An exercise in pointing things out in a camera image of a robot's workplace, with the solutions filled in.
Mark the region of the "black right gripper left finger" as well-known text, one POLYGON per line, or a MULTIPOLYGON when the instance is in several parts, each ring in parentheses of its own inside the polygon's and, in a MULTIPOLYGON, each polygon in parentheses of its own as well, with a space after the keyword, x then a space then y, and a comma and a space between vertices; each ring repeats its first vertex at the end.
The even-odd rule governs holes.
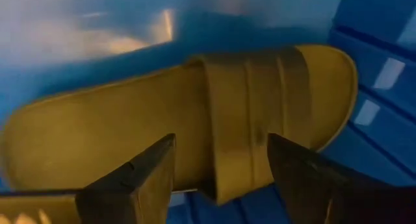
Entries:
POLYGON ((174 183, 175 134, 79 189, 1 193, 2 223, 165 223, 174 183))

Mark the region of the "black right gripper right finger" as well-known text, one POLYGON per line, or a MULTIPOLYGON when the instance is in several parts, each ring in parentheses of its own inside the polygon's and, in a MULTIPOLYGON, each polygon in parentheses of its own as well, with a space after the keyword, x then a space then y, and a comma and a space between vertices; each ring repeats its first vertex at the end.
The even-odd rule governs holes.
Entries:
POLYGON ((292 223, 415 223, 415 187, 393 186, 278 134, 267 156, 292 223))

